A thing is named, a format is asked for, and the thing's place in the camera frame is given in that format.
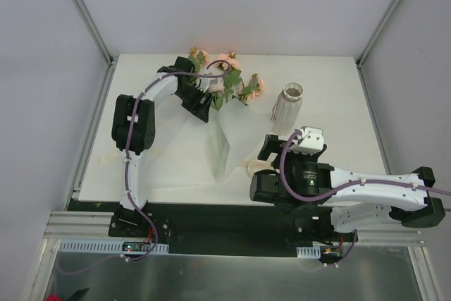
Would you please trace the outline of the pink flower bouquet white wrap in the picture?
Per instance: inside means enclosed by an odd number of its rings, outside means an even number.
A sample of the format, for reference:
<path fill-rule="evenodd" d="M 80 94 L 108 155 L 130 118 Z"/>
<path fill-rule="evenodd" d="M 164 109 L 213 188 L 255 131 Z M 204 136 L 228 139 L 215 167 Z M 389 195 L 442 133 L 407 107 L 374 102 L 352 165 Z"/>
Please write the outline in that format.
<path fill-rule="evenodd" d="M 223 82 L 223 89 L 209 92 L 213 95 L 211 105 L 217 111 L 232 99 L 237 99 L 246 106 L 251 100 L 264 93 L 264 81 L 257 73 L 251 75 L 248 82 L 242 78 L 242 68 L 235 52 L 219 54 L 211 61 L 206 51 L 192 47 L 188 59 L 194 63 L 194 71 L 198 74 L 215 75 L 230 71 L 224 77 L 217 78 Z"/>

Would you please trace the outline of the white wrapping paper sheet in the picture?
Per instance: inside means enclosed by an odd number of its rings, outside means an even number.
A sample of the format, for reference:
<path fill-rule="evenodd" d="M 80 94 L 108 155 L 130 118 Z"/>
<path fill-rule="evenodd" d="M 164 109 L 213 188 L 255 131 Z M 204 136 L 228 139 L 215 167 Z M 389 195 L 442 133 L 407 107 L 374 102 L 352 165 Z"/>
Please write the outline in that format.
<path fill-rule="evenodd" d="M 183 114 L 156 118 L 156 139 L 142 170 L 148 190 L 221 183 L 255 155 L 273 128 L 269 115 L 236 99 L 211 110 L 208 123 Z"/>

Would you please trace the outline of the cream printed ribbon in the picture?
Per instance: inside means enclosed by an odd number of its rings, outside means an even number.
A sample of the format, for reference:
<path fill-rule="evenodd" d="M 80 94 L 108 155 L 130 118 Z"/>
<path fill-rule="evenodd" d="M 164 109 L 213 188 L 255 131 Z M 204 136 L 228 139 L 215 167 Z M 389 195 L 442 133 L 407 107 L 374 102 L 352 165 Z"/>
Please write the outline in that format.
<path fill-rule="evenodd" d="M 101 155 L 98 159 L 98 164 L 107 164 L 115 160 L 121 160 L 121 153 L 119 151 L 112 151 Z M 271 163 L 269 161 L 262 161 L 258 159 L 253 160 L 244 160 L 241 161 L 238 165 L 240 168 L 245 168 L 247 170 L 248 176 L 256 173 L 257 171 L 262 170 L 271 170 L 273 169 Z"/>

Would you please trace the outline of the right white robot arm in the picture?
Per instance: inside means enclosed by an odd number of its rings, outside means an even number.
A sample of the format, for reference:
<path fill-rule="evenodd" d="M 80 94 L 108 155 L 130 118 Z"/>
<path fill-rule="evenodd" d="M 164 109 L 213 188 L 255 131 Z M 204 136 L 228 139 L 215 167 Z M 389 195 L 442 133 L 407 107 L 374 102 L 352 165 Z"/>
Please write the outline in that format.
<path fill-rule="evenodd" d="M 271 169 L 253 174 L 250 199 L 291 214 L 326 210 L 317 232 L 328 241 L 372 224 L 432 228 L 445 218 L 442 200 L 432 196 L 441 190 L 433 186 L 431 168 L 397 176 L 358 173 L 319 162 L 326 150 L 318 128 L 302 127 L 288 140 L 267 135 L 257 158 L 276 157 Z"/>

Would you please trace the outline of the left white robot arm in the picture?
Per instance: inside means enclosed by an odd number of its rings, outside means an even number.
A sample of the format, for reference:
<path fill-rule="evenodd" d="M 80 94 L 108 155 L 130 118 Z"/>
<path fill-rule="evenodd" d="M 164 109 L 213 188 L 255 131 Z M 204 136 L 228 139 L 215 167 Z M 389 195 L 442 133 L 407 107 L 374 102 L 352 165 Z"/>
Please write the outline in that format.
<path fill-rule="evenodd" d="M 147 204 L 143 195 L 144 156 L 156 137 L 155 111 L 171 95 L 181 99 L 181 107 L 204 123 L 209 122 L 213 96 L 200 85 L 210 77 L 196 77 L 195 65 L 189 58 L 177 57 L 172 66 L 158 69 L 156 79 L 136 97 L 121 94 L 116 99 L 111 136 L 120 151 L 123 165 L 122 197 L 111 219 L 116 231 L 125 227 L 132 236 L 152 231 L 142 209 Z"/>

